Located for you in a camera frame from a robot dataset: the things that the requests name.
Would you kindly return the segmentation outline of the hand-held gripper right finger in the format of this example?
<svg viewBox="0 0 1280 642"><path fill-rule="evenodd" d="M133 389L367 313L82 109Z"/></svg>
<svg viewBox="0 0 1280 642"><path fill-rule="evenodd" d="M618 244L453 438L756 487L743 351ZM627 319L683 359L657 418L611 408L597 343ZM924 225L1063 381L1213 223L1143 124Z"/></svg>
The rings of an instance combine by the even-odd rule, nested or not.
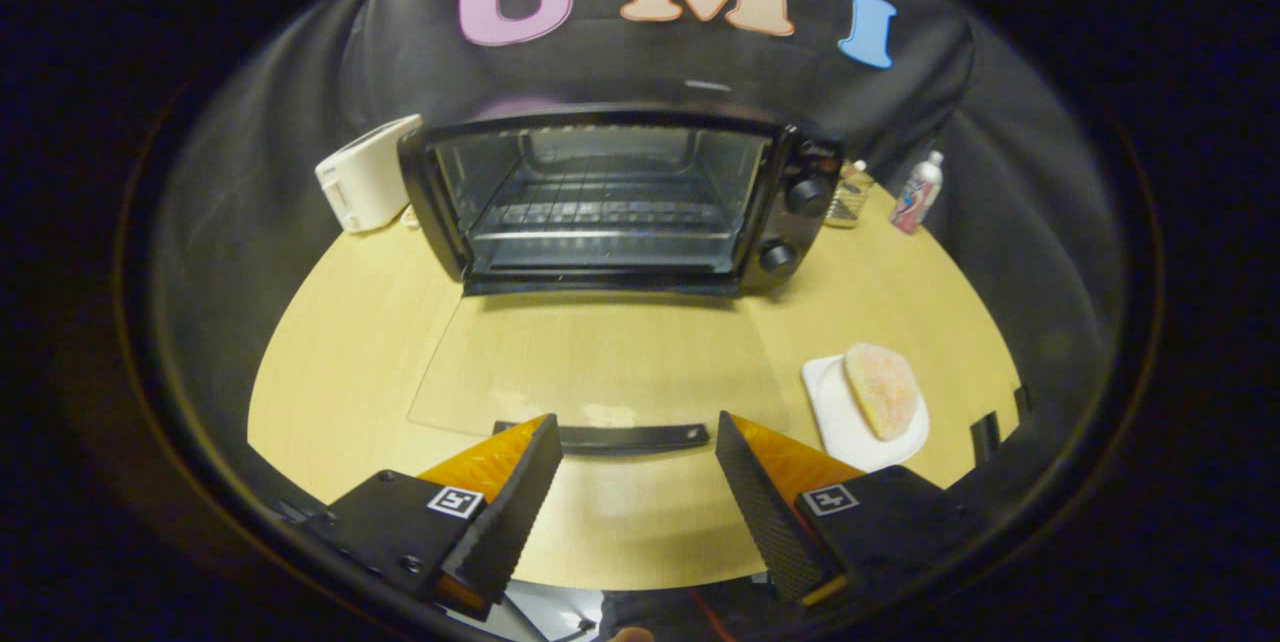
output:
<svg viewBox="0 0 1280 642"><path fill-rule="evenodd" d="M863 472L730 411L716 459L778 596L801 607L895 599L986 528L905 466Z"/></svg>

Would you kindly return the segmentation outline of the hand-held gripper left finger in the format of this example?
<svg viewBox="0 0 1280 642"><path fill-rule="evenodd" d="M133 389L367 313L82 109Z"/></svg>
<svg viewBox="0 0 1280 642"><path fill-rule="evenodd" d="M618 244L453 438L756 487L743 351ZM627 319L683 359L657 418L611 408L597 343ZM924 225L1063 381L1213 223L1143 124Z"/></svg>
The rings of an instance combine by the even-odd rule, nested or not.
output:
<svg viewBox="0 0 1280 642"><path fill-rule="evenodd" d="M420 474L371 474L302 528L381 586L484 620L562 459L557 417L535 417Z"/></svg>

